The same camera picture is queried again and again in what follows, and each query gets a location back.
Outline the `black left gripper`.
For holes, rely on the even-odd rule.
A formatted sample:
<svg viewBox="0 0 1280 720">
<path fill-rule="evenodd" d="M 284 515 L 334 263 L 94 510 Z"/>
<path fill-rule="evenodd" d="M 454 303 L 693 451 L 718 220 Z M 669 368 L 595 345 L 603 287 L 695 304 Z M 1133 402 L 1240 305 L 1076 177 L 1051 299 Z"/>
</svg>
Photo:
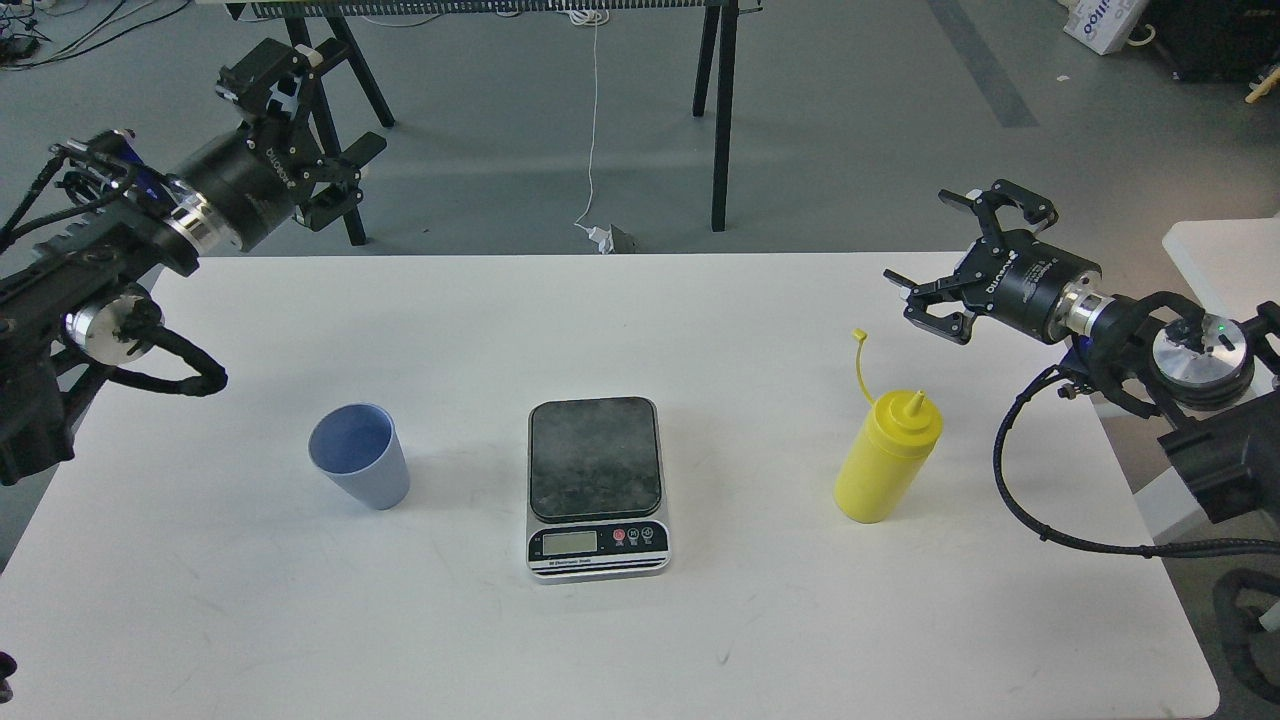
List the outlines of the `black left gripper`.
<svg viewBox="0 0 1280 720">
<path fill-rule="evenodd" d="M 177 205 L 165 225 L 192 252 L 220 243 L 250 252 L 294 214 L 308 231 L 342 219 L 352 233 L 367 165 L 387 150 L 367 132 L 337 155 L 323 155 L 311 128 L 320 49 L 265 38 L 218 74 L 218 96 L 239 114 L 239 127 L 206 143 L 172 172 Z M 282 167 L 292 167 L 292 179 Z"/>
</svg>

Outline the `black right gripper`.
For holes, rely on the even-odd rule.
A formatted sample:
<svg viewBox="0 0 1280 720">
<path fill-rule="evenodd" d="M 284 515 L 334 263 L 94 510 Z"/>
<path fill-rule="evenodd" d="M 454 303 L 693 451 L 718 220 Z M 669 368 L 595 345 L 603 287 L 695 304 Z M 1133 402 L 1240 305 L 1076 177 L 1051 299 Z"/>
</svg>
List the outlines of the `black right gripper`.
<svg viewBox="0 0 1280 720">
<path fill-rule="evenodd" d="M 1056 206 L 1009 179 L 997 179 L 989 190 L 969 193 L 940 190 L 938 200 L 972 213 L 980 228 L 980 242 L 992 251 L 1006 250 L 1006 254 L 996 270 L 964 261 L 952 274 L 923 284 L 884 269 L 883 277 L 901 290 L 902 316 L 956 345 L 968 345 L 977 318 L 986 315 L 1046 345 L 1064 340 L 1068 336 L 1061 309 L 1065 291 L 1073 284 L 1098 281 L 1101 268 L 1033 236 L 1059 222 Z M 1029 232 L 1005 234 L 997 218 L 1002 208 L 1019 210 Z"/>
</svg>

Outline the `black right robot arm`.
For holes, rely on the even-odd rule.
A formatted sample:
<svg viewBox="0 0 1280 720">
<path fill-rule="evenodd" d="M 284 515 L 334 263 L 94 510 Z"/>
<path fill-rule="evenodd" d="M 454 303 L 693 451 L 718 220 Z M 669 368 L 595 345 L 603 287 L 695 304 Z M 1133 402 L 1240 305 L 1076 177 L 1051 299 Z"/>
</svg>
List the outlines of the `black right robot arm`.
<svg viewBox="0 0 1280 720">
<path fill-rule="evenodd" d="M 1065 343 L 1064 359 L 1015 397 L 993 446 L 997 491 L 1007 510 L 1041 539 L 1092 553 L 1144 559 L 1275 555 L 1268 539 L 1222 538 L 1119 546 L 1069 536 L 1030 515 L 1004 477 L 1004 446 L 1021 410 L 1044 388 L 1062 397 L 1098 393 L 1123 411 L 1164 419 L 1158 441 L 1172 470 L 1212 523 L 1277 510 L 1277 391 L 1245 393 L 1260 366 L 1277 372 L 1277 305 L 1263 302 L 1235 320 L 1181 293 L 1142 299 L 1106 293 L 1097 263 L 1046 243 L 1059 220 L 1047 197 L 1010 179 L 940 200 L 969 211 L 980 237 L 948 275 L 916 283 L 896 272 L 911 324 L 956 345 L 988 316 L 1044 345 Z"/>
</svg>

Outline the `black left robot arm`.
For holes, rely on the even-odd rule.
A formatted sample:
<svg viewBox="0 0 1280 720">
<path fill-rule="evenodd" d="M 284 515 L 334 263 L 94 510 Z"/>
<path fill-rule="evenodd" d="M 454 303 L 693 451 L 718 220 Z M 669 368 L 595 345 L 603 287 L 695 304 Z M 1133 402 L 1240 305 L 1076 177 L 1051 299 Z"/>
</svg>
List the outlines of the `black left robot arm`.
<svg viewBox="0 0 1280 720">
<path fill-rule="evenodd" d="M 311 127 L 323 77 L 356 55 L 338 38 L 261 41 L 219 74 L 239 126 L 170 173 L 143 163 L 124 129 L 51 146 L 3 224 L 4 249 L 61 227 L 3 281 L 3 484 L 70 460 L 73 425 L 109 382 L 189 397 L 225 388 L 225 369 L 166 327 L 141 279 L 159 266 L 191 275 L 220 243 L 247 252 L 288 220 L 320 231 L 358 206 L 387 141 L 367 133 L 328 151 Z"/>
</svg>

